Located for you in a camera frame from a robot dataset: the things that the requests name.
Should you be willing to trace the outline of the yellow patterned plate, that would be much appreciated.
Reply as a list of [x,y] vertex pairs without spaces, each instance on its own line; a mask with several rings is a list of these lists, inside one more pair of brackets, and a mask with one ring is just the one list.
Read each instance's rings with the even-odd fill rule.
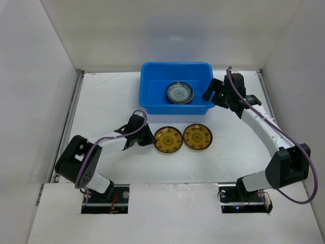
[[155,148],[164,154],[177,152],[183,144],[183,136],[175,127],[166,126],[159,128],[155,134]]
[[193,150],[205,150],[213,142],[213,134],[203,124],[191,124],[183,132],[183,141]]

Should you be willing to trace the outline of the blue floral plate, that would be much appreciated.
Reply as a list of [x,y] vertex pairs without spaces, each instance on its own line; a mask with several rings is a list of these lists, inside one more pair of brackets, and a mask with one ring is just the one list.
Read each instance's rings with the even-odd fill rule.
[[186,82],[174,82],[167,87],[167,98],[173,104],[188,104],[194,97],[192,87]]

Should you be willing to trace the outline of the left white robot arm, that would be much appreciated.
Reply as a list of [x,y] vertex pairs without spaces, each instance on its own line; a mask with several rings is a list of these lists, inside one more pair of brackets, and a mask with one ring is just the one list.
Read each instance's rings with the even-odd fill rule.
[[86,193],[109,201],[114,195],[114,182],[97,171],[100,156],[127,150],[135,144],[148,146],[155,143],[146,113],[136,110],[127,124],[111,134],[92,139],[74,136],[57,160],[54,170],[72,182],[76,189],[84,189]]

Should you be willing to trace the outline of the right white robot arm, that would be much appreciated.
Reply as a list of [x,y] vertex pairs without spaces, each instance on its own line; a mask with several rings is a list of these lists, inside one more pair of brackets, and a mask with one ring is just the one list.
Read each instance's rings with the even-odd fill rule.
[[309,146],[293,142],[267,115],[261,101],[246,94],[240,73],[227,74],[223,81],[213,78],[202,99],[234,112],[255,132],[271,156],[265,170],[237,179],[238,199],[246,201],[259,190],[279,190],[308,177]]

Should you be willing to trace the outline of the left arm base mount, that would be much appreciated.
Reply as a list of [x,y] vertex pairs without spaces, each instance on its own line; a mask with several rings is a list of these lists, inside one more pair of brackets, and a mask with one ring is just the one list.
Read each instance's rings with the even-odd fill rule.
[[82,214],[128,214],[130,185],[115,185],[108,199],[91,189],[81,192],[84,195]]

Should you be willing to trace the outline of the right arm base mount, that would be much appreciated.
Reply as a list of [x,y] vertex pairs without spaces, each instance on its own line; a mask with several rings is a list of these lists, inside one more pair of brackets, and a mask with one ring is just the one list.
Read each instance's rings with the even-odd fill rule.
[[219,184],[217,198],[223,214],[269,214],[273,203],[263,190],[240,195],[235,183]]

